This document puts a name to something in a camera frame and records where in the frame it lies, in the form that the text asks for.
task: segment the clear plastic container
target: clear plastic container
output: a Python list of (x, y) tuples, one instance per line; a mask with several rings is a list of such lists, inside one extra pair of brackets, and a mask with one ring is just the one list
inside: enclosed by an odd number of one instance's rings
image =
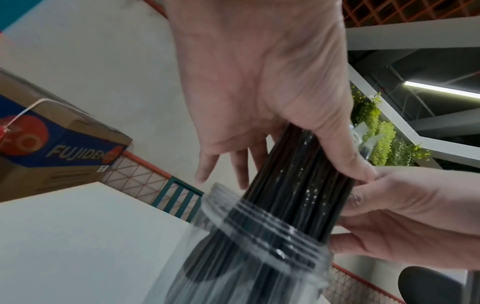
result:
[(316, 303), (325, 245), (216, 184), (143, 304)]

